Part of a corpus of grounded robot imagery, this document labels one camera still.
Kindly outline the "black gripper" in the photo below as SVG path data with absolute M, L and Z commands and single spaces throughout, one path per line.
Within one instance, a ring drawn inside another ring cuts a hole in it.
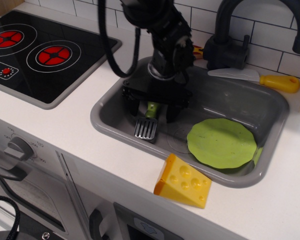
M 166 122 L 172 123 L 179 113 L 189 105 L 192 92 L 186 85 L 176 81 L 178 77 L 188 80 L 187 74 L 178 74 L 169 80 L 156 79 L 149 73 L 149 64 L 141 63 L 136 71 L 124 80 L 123 97 L 129 113 L 137 116 L 141 101 L 168 105 Z

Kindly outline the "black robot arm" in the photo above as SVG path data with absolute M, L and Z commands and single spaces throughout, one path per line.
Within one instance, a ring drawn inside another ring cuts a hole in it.
M 140 101 L 163 104 L 171 123 L 192 96 L 185 87 L 195 60 L 191 28 L 172 0 L 124 0 L 122 8 L 132 25 L 151 34 L 153 45 L 152 57 L 140 59 L 123 83 L 129 111 L 135 116 Z

